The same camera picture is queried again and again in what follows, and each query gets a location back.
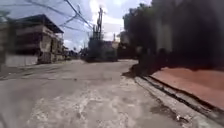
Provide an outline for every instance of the concrete wall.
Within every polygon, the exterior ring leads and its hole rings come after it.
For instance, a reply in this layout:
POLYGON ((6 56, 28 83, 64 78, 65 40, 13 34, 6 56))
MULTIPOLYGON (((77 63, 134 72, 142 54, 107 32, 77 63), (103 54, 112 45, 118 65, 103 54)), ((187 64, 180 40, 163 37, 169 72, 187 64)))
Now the concrete wall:
POLYGON ((51 52, 51 41, 51 37, 49 37, 48 35, 43 35, 43 39, 40 42, 40 49, 42 52, 51 52))
POLYGON ((5 66, 23 67, 37 64, 37 56, 6 55, 5 66))

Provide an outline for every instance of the blue sky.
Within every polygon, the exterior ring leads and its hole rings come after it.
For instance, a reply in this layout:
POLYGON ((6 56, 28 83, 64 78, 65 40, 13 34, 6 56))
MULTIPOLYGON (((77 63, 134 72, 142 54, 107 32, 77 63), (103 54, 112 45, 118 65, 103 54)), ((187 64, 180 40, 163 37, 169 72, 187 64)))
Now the blue sky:
MULTIPOLYGON (((64 0, 33 0, 35 2, 51 6, 66 15, 60 15, 49 9, 39 6, 0 6, 0 10, 10 11, 10 17, 21 18, 36 14, 46 14, 56 25, 60 25, 73 16, 75 13, 64 2, 64 0)), ((128 12, 129 8, 137 7, 139 3, 150 4, 151 0, 70 0, 70 2, 78 9, 80 7, 83 17, 92 24, 96 23, 98 17, 99 7, 104 10, 103 15, 103 32, 105 40, 112 40, 113 34, 118 34, 123 30, 123 15, 128 12)), ((27 4, 25 0, 0 0, 0 5, 10 4, 27 4)), ((73 49, 76 47, 78 50, 88 42, 88 34, 91 30, 87 25, 80 20, 73 20, 67 26, 84 30, 74 31, 61 27, 64 31, 64 44, 65 46, 73 49)))

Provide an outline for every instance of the red sidewalk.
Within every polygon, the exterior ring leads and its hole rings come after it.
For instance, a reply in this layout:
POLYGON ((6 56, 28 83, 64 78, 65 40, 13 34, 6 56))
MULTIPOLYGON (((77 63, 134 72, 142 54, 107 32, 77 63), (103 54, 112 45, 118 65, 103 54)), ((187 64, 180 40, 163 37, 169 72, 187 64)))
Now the red sidewalk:
POLYGON ((224 72, 164 68, 152 76, 224 110, 224 72))

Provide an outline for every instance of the road surface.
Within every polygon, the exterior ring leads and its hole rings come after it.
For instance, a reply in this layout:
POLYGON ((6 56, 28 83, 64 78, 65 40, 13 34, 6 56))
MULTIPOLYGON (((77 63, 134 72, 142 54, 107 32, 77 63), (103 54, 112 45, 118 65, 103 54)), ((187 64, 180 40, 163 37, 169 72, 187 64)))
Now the road surface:
POLYGON ((0 128, 181 128, 169 109, 122 76, 134 63, 77 60, 10 74, 0 81, 0 128))

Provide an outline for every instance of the house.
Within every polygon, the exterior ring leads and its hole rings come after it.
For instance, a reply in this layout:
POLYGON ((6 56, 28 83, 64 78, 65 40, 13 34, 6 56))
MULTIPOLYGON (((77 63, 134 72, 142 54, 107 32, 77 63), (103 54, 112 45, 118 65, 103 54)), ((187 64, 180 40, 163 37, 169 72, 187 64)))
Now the house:
POLYGON ((62 54, 63 31, 46 15, 35 15, 16 20, 15 52, 37 55, 38 63, 57 61, 62 54))

